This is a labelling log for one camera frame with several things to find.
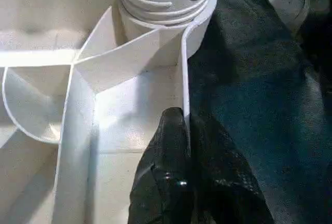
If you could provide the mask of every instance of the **black fabric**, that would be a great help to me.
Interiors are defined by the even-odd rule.
[[[128,224],[190,224],[188,135],[180,108],[165,110],[136,170]]]
[[[331,223],[331,102],[304,60],[267,0],[218,0],[189,59],[192,112],[225,127],[277,224]]]

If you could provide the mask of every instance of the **gloved hand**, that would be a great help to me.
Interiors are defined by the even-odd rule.
[[[220,123],[193,113],[190,130],[199,210],[217,224],[274,223],[245,157]]]
[[[190,169],[182,110],[169,108],[137,167],[128,224],[190,224]]]

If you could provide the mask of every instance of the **white plastic tray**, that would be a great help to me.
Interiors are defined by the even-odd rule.
[[[0,223],[127,223],[161,113],[188,122],[187,58],[215,4],[164,27],[117,0],[0,1]]]

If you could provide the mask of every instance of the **dark cloth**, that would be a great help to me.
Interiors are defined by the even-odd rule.
[[[218,0],[202,47],[189,59],[192,112],[225,127],[277,224],[331,218],[330,102],[304,60],[267,0]]]

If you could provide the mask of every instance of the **black rubber glove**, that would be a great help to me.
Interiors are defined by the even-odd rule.
[[[246,159],[219,122],[192,114],[190,129],[199,209],[217,224],[274,223]]]
[[[180,108],[165,110],[137,167],[128,224],[190,224],[188,136]]]

